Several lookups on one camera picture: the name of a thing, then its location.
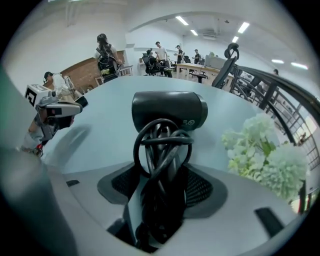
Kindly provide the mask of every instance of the black cable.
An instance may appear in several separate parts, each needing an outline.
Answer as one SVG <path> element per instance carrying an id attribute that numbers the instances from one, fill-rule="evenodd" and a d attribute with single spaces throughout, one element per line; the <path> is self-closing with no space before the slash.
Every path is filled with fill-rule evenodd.
<path id="1" fill-rule="evenodd" d="M 167 137 L 159 137 L 164 127 L 168 127 L 168 130 L 173 132 L 168 132 Z M 193 142 L 194 140 L 186 131 L 179 129 L 173 121 L 165 118 L 148 123 L 135 140 L 133 147 L 135 166 L 145 177 L 149 178 L 141 192 L 142 223 L 136 231 L 137 246 L 141 249 L 150 250 L 148 236 L 153 236 L 163 244 L 182 224 L 186 202 L 184 182 L 181 180 L 184 174 L 180 166 L 189 161 Z M 140 145 L 145 146 L 149 172 L 141 166 Z M 164 145 L 163 149 L 158 150 L 158 145 Z M 173 160 L 178 157 L 179 148 L 183 145 L 188 146 L 186 158 L 180 165 L 174 165 L 176 168 L 173 170 L 174 177 L 168 182 L 166 174 Z"/>

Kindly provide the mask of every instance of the desk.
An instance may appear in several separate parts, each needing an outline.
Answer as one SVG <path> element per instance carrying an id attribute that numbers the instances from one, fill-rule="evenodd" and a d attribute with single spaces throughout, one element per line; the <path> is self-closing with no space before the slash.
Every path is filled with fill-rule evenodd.
<path id="1" fill-rule="evenodd" d="M 212 68 L 212 67 L 205 67 L 203 65 L 198 65 L 198 64 L 192 64 L 192 63 L 181 63 L 181 64 L 177 64 L 176 65 L 176 70 L 179 69 L 186 69 L 186 79 L 189 80 L 189 71 L 190 70 L 196 70 L 199 74 L 204 71 L 204 72 L 208 72 L 208 73 L 212 73 L 214 75 L 219 74 L 220 70 L 216 69 L 216 68 Z M 176 73 L 176 78 L 180 79 L 180 73 L 177 72 Z M 232 80 L 234 79 L 234 76 L 229 74 L 226 78 L 226 86 L 230 87 Z"/>
<path id="2" fill-rule="evenodd" d="M 207 102 L 208 116 L 201 128 L 190 132 L 194 144 L 189 163 L 222 171 L 227 171 L 229 161 L 221 141 L 223 132 L 227 129 L 239 131 L 246 119 L 262 112 L 248 101 L 226 91 L 167 77 L 124 76 L 88 92 L 85 95 L 88 105 L 75 116 L 71 127 L 58 131 L 46 144 L 41 159 L 63 173 L 59 177 L 59 186 L 57 181 L 53 182 L 53 189 L 56 195 L 59 194 L 58 203 L 64 209 L 63 214 L 71 229 L 80 233 L 79 236 L 75 234 L 77 244 L 85 247 L 89 243 L 90 250 L 108 250 L 110 255 L 145 255 L 134 248 L 130 252 L 128 245 L 106 232 L 121 217 L 123 206 L 109 203 L 97 190 L 97 182 L 106 175 L 106 171 L 112 168 L 113 171 L 118 170 L 124 162 L 133 161 L 133 146 L 138 132 L 132 121 L 131 105 L 134 94 L 141 91 L 191 91 L 201 95 Z M 142 165 L 146 166 L 144 147 L 140 147 L 139 156 Z M 74 179 L 80 183 L 68 188 L 65 181 Z M 240 179 L 243 184 L 228 189 L 228 203 L 210 217 L 210 225 L 198 219 L 185 221 L 174 239 L 170 239 L 155 255 L 178 255 L 181 246 L 190 255 L 199 254 L 199 248 L 202 255 L 212 252 L 220 256 L 240 254 L 269 239 L 254 209 L 271 207 L 285 225 L 295 218 L 290 206 L 266 188 L 251 180 Z M 259 187 L 262 195 L 260 192 L 248 194 L 248 184 Z M 140 194 L 135 192 L 128 204 L 134 228 L 141 218 L 141 214 L 135 212 L 139 210 L 139 205 Z M 83 231 L 85 217 L 80 220 L 79 215 L 89 215 L 104 233 L 96 235 L 93 227 Z M 201 234 L 202 238 L 195 239 L 197 234 Z"/>

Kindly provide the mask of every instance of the wooden desk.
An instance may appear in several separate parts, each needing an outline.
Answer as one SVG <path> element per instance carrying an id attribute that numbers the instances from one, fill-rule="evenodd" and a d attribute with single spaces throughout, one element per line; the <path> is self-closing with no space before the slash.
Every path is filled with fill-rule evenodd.
<path id="1" fill-rule="evenodd" d="M 198 74 L 201 74 L 202 71 L 204 72 L 208 72 L 211 74 L 214 74 L 215 76 L 219 74 L 220 69 L 216 69 L 213 67 L 206 67 L 203 65 L 198 65 L 198 64 L 192 64 L 192 63 L 181 63 L 181 64 L 176 64 L 176 70 L 178 71 L 179 69 L 186 69 L 186 73 L 189 74 L 190 70 L 195 70 L 198 72 Z M 176 78 L 178 79 L 182 79 L 181 73 L 177 72 L 176 73 Z M 226 81 L 225 81 L 225 85 L 226 87 L 230 87 L 231 86 L 231 82 L 233 81 L 234 76 L 231 74 L 228 74 Z"/>

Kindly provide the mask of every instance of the man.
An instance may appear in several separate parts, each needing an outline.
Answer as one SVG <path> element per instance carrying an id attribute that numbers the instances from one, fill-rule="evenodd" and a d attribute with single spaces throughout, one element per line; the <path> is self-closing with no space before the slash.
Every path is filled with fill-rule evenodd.
<path id="1" fill-rule="evenodd" d="M 201 56 L 200 56 L 200 54 L 198 52 L 198 49 L 195 49 L 194 51 L 195 51 L 195 56 L 192 57 L 192 59 L 194 59 L 194 64 L 198 64 Z"/>
<path id="2" fill-rule="evenodd" d="M 161 74 L 164 74 L 168 77 L 168 78 L 172 78 L 172 74 L 171 74 L 171 70 L 169 68 L 167 68 L 166 66 L 164 65 L 161 65 L 157 59 L 153 56 L 154 53 L 152 52 L 152 49 L 149 49 L 146 51 L 146 54 L 148 55 L 149 57 L 149 63 L 150 65 L 155 69 L 155 70 L 158 70 L 158 71 L 161 71 Z"/>
<path id="3" fill-rule="evenodd" d="M 45 72 L 44 74 L 44 82 L 50 81 L 53 84 L 55 93 L 58 99 L 67 101 L 67 102 L 75 102 L 72 98 L 69 87 L 66 85 L 66 81 L 62 77 L 60 73 L 51 73 L 50 71 Z"/>
<path id="4" fill-rule="evenodd" d="M 178 56 L 178 59 L 177 59 L 177 62 L 176 62 L 176 63 L 177 63 L 177 64 L 180 64 L 181 61 L 182 61 L 182 56 L 183 56 L 184 52 L 182 51 L 180 45 L 177 45 L 176 48 L 178 49 L 178 54 L 175 53 L 174 55 L 175 55 L 175 56 Z"/>
<path id="5" fill-rule="evenodd" d="M 158 47 L 156 50 L 156 60 L 163 63 L 163 66 L 170 68 L 169 61 L 168 61 L 168 54 L 166 48 L 161 46 L 160 42 L 155 42 L 155 45 Z"/>

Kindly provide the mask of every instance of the black mesh vent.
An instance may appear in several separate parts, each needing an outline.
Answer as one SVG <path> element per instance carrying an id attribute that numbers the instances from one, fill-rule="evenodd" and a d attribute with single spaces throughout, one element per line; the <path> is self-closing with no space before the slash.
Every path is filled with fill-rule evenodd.
<path id="1" fill-rule="evenodd" d="M 115 177 L 112 181 L 112 187 L 119 193 L 130 198 L 137 188 L 137 183 L 133 182 L 137 179 L 134 169 L 129 169 L 121 175 Z"/>
<path id="2" fill-rule="evenodd" d="M 187 172 L 186 207 L 193 207 L 210 197 L 213 186 L 198 174 Z"/>

